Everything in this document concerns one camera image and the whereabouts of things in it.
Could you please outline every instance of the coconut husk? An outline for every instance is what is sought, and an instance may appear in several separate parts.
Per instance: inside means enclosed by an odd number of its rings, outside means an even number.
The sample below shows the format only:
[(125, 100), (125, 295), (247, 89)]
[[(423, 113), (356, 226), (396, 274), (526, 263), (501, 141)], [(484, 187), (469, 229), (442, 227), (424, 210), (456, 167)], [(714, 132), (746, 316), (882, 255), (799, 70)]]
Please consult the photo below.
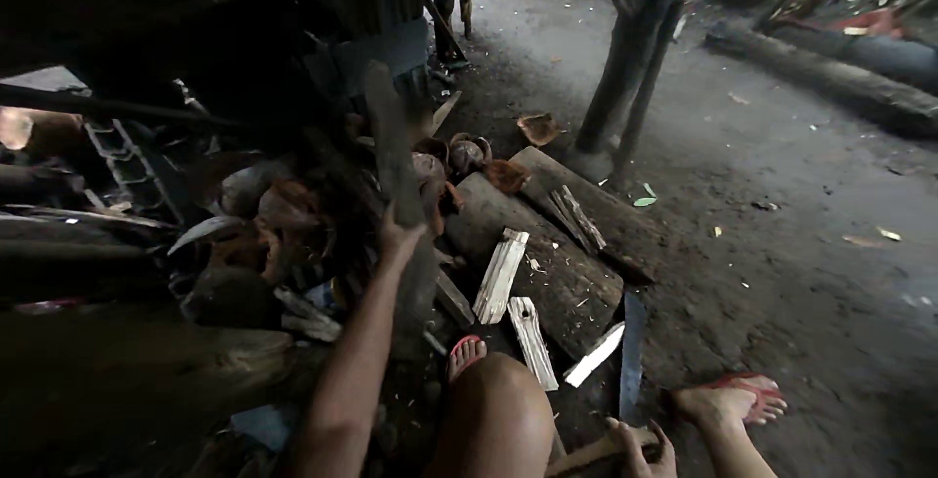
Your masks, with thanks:
[(531, 179), (531, 171), (517, 162), (494, 160), (485, 167), (485, 176), (503, 193), (514, 195)]
[(528, 115), (518, 119), (518, 128), (535, 147), (543, 147), (560, 135), (560, 126), (550, 113)]

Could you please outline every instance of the red flip-flop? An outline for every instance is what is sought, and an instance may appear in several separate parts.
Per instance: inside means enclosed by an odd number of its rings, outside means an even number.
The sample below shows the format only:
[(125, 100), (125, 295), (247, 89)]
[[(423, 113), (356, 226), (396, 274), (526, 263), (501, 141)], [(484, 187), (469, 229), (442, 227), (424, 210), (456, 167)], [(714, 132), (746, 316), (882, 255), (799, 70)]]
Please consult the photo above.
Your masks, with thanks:
[(752, 377), (766, 377), (762, 374), (756, 374), (755, 372), (741, 372), (738, 374), (727, 374), (717, 379), (716, 381), (701, 385), (699, 388), (739, 388), (741, 390), (751, 391), (756, 394), (756, 402), (752, 404), (752, 408), (749, 409), (749, 413), (743, 419), (743, 423), (753, 423), (759, 419), (759, 414), (766, 409), (766, 398), (767, 397), (777, 397), (781, 399), (781, 392), (775, 389), (766, 389), (759, 388), (757, 386), (752, 386), (746, 384), (742, 381), (737, 381), (736, 379), (748, 379)]
[[(462, 339), (460, 339), (460, 341), (457, 342), (455, 346), (453, 346), (453, 349), (449, 351), (449, 356), (450, 356), (450, 357), (455, 357), (455, 356), (456, 356), (456, 350), (460, 349), (460, 347), (461, 347), (462, 345), (464, 345), (464, 344), (466, 344), (466, 343), (468, 343), (469, 341), (472, 341), (472, 340), (475, 340), (477, 343), (482, 341), (482, 339), (480, 339), (478, 335), (466, 335), (466, 336), (464, 336)], [(475, 363), (475, 362), (478, 361), (479, 359), (482, 359), (482, 356), (481, 356), (481, 355), (475, 355), (475, 357), (471, 357), (468, 361), (465, 362), (465, 364), (463, 364), (462, 366), (460, 366), (460, 367), (456, 370), (456, 373), (455, 373), (455, 374), (453, 374), (452, 376), (450, 376), (449, 380), (450, 380), (450, 381), (455, 381), (455, 380), (456, 380), (456, 377), (460, 376), (460, 374), (463, 373), (463, 370), (465, 370), (466, 368), (468, 368), (470, 364)]]

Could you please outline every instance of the dirt floor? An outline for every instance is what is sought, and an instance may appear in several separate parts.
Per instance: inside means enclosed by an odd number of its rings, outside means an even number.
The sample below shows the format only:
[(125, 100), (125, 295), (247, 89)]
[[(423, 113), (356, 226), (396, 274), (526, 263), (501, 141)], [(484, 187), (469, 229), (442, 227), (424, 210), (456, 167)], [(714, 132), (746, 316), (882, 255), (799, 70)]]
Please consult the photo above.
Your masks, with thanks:
[[(666, 418), (658, 393), (728, 370), (762, 372), (791, 406), (778, 424), (751, 429), (781, 476), (924, 475), (938, 465), (938, 145), (882, 133), (702, 48), (718, 18), (755, 10), (689, 1), (634, 164), (603, 186), (627, 199), (649, 183), (660, 199), (644, 211), (670, 229), (665, 246), (635, 242), (667, 263), (640, 294), (649, 310), (641, 405), (667, 422), (681, 474), (710, 476), (699, 436)], [(442, 136), (484, 135), (507, 158), (526, 144), (515, 119), (552, 112), (569, 128), (546, 147), (561, 157), (615, 17), (609, 0), (473, 0), (475, 37), (463, 41), (473, 65), (457, 75), (463, 99)], [(461, 32), (458, 9), (453, 22)], [(615, 415), (619, 363), (613, 355), (588, 384), (551, 394), (568, 449)]]

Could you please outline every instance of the wooden post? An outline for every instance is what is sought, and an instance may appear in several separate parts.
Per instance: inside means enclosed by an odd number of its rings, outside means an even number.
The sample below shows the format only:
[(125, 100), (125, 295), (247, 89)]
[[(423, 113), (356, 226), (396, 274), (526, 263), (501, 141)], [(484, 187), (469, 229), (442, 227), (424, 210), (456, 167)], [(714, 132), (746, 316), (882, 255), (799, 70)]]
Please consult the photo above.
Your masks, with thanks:
[(606, 66), (583, 118), (576, 143), (565, 159), (578, 174), (599, 180), (612, 172), (612, 159), (605, 149), (616, 134), (616, 118), (653, 63), (662, 24), (674, 2), (613, 0), (618, 17)]

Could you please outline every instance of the wood splinter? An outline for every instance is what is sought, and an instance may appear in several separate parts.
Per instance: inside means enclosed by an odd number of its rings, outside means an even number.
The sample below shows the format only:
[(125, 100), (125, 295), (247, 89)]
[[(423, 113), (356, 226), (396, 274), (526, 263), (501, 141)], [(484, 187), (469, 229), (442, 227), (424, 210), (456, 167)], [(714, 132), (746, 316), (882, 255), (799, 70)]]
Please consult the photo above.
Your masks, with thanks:
[(472, 308), (480, 324), (497, 324), (505, 315), (511, 284), (515, 281), (529, 236), (507, 227), (502, 232), (502, 241), (495, 246)]
[(551, 357), (547, 353), (547, 346), (540, 334), (540, 321), (537, 319), (537, 310), (528, 297), (511, 297), (509, 300), (509, 315), (511, 324), (518, 333), (518, 342), (522, 345), (524, 364), (537, 377), (544, 391), (554, 391), (560, 388), (554, 368), (551, 366)]

